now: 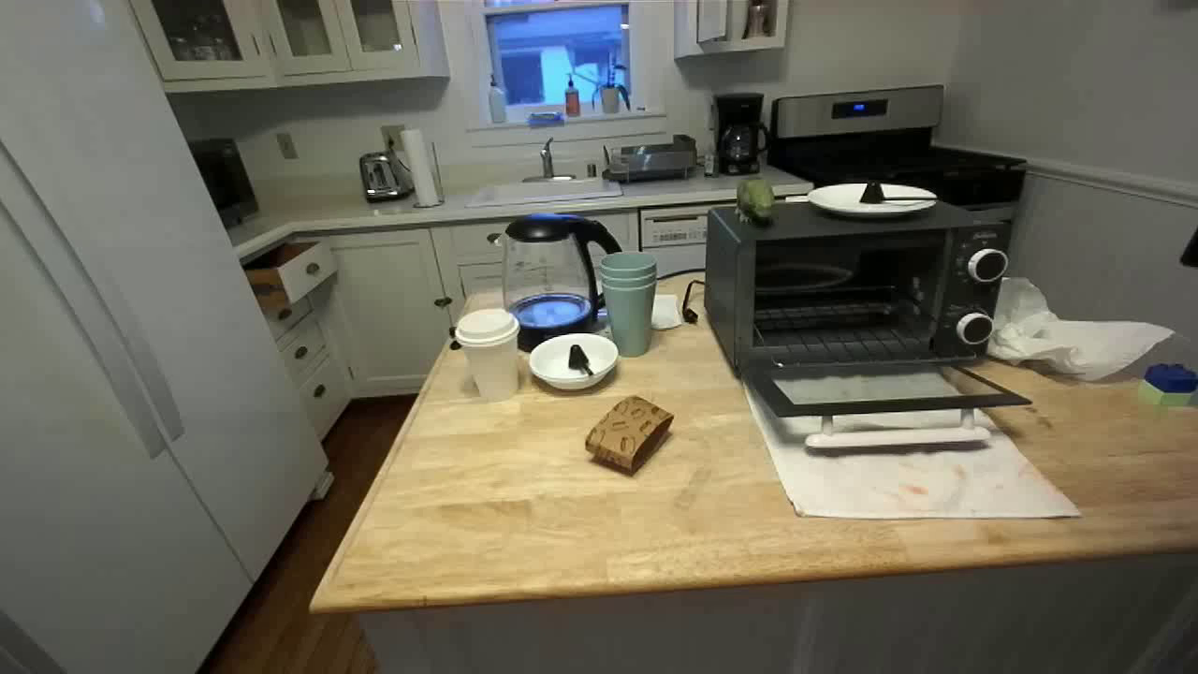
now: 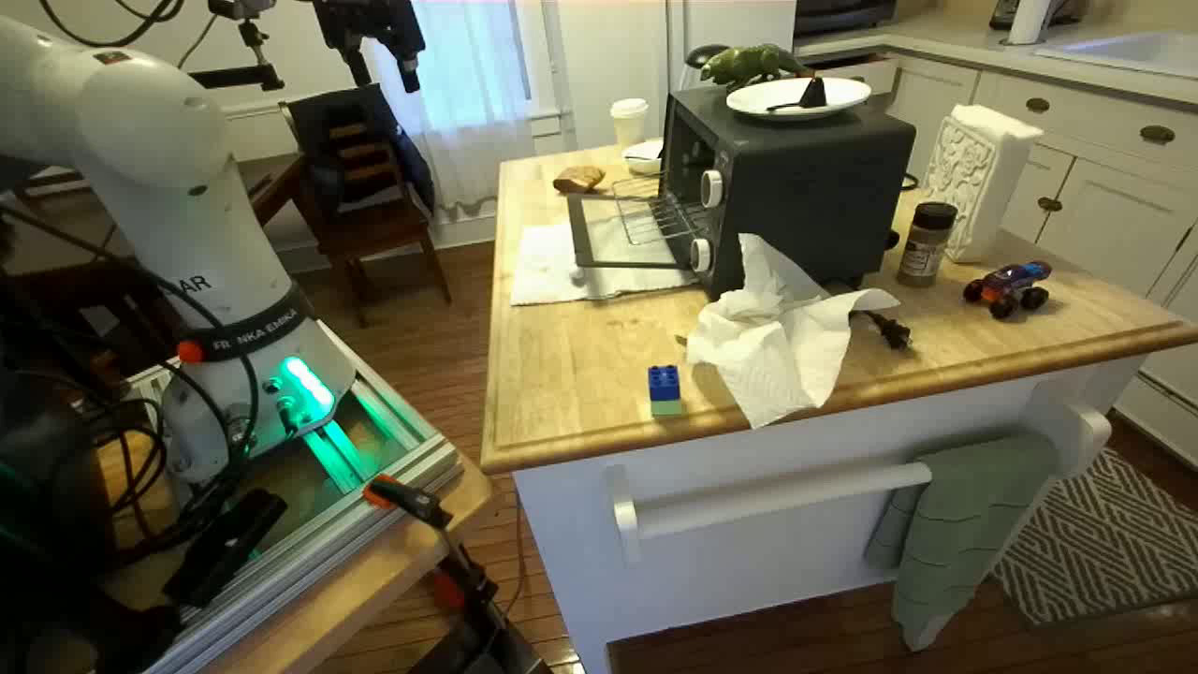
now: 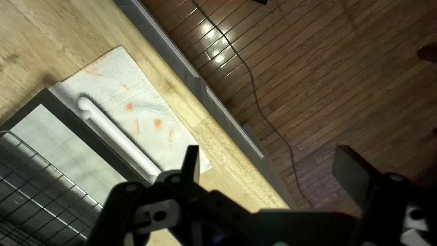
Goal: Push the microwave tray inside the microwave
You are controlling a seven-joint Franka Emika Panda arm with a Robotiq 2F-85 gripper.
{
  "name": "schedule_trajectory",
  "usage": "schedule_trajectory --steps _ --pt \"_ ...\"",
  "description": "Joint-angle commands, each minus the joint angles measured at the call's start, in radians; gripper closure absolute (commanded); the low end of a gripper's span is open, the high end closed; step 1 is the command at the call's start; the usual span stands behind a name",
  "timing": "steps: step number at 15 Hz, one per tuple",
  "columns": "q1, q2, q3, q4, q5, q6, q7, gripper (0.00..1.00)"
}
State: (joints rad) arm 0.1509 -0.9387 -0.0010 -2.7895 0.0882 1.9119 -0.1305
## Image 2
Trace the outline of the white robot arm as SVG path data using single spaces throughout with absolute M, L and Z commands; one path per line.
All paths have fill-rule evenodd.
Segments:
M 86 175 L 136 257 L 180 290 L 196 355 L 162 396 L 171 477 L 198 487 L 250 424 L 246 461 L 334 469 L 321 426 L 357 363 L 311 318 L 271 248 L 217 102 L 136 48 L 82 48 L 0 20 L 0 152 Z

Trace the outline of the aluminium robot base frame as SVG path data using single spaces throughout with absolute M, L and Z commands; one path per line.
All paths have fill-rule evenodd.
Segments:
M 202 674 L 397 528 L 403 514 L 371 504 L 371 484 L 424 497 L 462 477 L 452 442 L 321 322 L 302 322 L 255 355 L 255 376 L 258 407 L 246 407 L 245 366 L 198 376 L 213 401 L 228 396 L 226 417 L 235 418 L 238 448 L 226 444 L 187 382 L 171 380 L 162 394 L 170 493 L 192 523 L 163 579 L 245 493 L 279 493 L 283 514 L 213 602 L 176 602 L 180 634 L 147 674 Z

